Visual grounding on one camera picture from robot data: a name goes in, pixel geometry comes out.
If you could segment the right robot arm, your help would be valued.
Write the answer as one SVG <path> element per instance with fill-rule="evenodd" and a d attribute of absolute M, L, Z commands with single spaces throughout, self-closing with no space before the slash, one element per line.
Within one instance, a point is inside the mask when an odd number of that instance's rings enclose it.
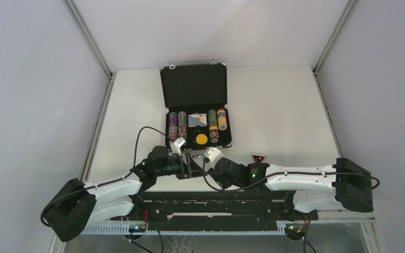
<path fill-rule="evenodd" d="M 347 158 L 319 167 L 283 167 L 269 163 L 247 166 L 221 157 L 209 160 L 210 176 L 218 191 L 290 191 L 284 214 L 298 219 L 313 210 L 344 208 L 349 211 L 374 211 L 373 190 L 380 181 Z"/>

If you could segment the playing card deck box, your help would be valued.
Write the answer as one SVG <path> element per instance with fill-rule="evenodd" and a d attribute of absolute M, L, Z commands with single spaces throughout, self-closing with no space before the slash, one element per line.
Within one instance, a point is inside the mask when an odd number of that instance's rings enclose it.
<path fill-rule="evenodd" d="M 189 128 L 206 127 L 207 125 L 208 118 L 206 113 L 188 115 L 187 126 Z"/>

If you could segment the yellow chip stack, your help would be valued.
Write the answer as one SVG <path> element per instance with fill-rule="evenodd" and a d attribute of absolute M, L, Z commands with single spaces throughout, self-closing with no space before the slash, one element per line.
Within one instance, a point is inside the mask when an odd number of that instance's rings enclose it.
<path fill-rule="evenodd" d="M 218 120 L 219 129 L 221 131 L 227 130 L 228 124 L 227 124 L 226 111 L 224 109 L 217 110 L 217 120 Z"/>

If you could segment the red triangular card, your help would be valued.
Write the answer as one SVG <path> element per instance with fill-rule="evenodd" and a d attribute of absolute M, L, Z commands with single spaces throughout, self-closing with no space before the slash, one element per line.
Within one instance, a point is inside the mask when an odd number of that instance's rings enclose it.
<path fill-rule="evenodd" d="M 254 163 L 262 163 L 266 159 L 266 155 L 251 153 Z"/>

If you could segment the yellow round button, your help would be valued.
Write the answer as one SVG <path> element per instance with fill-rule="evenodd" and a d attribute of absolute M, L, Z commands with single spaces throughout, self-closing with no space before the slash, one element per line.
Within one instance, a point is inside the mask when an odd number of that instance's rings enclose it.
<path fill-rule="evenodd" d="M 198 145 L 204 145 L 208 142 L 208 137 L 201 133 L 196 136 L 195 141 Z"/>

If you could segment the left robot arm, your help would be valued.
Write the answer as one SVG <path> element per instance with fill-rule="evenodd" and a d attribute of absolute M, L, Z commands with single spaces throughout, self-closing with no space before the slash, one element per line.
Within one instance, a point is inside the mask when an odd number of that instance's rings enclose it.
<path fill-rule="evenodd" d="M 202 168 L 188 152 L 170 155 L 166 147 L 156 146 L 121 176 L 97 183 L 69 180 L 41 212 L 41 222 L 68 242 L 97 222 L 122 216 L 139 219 L 144 212 L 139 194 L 158 177 L 172 175 L 179 180 L 201 177 Z"/>

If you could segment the black aluminium poker case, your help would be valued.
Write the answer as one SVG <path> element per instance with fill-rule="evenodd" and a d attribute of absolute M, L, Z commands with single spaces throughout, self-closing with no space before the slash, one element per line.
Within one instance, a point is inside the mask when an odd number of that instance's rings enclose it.
<path fill-rule="evenodd" d="M 209 138 L 209 121 L 204 127 L 189 128 L 187 126 L 187 143 L 185 150 L 204 150 L 208 147 L 230 148 L 233 137 L 230 128 L 227 98 L 227 66 L 225 63 L 204 63 L 190 65 L 170 65 L 159 70 L 162 93 L 166 108 L 166 147 L 169 146 L 168 128 L 169 113 L 185 111 L 189 114 L 206 113 L 208 111 L 224 109 L 227 117 L 227 130 L 219 132 L 219 141 L 211 143 Z M 205 134 L 208 142 L 198 145 L 195 138 L 198 134 Z"/>

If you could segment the shrink-wrapped blue chip stack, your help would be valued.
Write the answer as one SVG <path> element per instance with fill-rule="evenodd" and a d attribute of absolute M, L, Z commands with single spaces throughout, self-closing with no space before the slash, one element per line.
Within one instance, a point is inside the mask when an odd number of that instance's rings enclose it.
<path fill-rule="evenodd" d="M 168 128 L 169 143 L 173 143 L 178 138 L 178 115 L 176 112 L 169 113 L 169 128 Z"/>

